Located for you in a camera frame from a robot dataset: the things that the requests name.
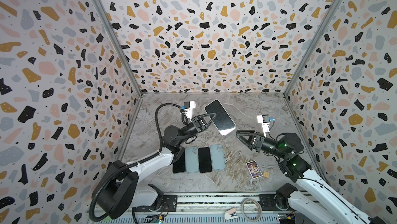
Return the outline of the black phone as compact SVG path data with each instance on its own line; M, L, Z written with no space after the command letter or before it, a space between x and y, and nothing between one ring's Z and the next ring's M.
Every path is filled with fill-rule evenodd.
M207 113L216 114L213 123L220 135L226 136L236 129L236 124L219 100L212 101L204 109Z

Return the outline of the pale green phone case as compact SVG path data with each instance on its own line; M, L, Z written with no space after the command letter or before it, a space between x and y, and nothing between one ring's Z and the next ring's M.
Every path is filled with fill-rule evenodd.
M223 147L220 144L210 146L210 155L212 160L212 168L214 171L225 170L226 163L224 158Z
M185 150L186 173L199 172L199 156L197 147L188 147Z

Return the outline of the small phone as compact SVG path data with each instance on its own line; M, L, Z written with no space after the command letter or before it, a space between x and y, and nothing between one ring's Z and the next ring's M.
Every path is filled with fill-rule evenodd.
M212 172L213 168L209 147L202 147L198 149L198 162L200 173Z

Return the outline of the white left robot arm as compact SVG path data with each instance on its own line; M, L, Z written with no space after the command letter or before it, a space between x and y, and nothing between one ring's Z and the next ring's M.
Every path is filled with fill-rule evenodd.
M177 162L185 151L182 143L206 131L216 116L214 112L195 116L182 128L170 125L160 136L158 152L134 162L113 162L92 193L88 211L90 220L117 219L130 207L158 209L163 192L152 184L142 189L138 185L154 172Z

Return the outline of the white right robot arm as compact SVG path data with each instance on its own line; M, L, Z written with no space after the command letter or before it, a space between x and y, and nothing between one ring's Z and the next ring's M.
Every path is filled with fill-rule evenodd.
M349 203L312 169L300 156L304 146L297 134L282 133L279 140L274 140L255 131L237 131L236 138L252 151L274 156L281 172L316 199L311 201L293 184L286 183L276 191L278 209L291 208L315 224L384 223L380 217L370 217Z

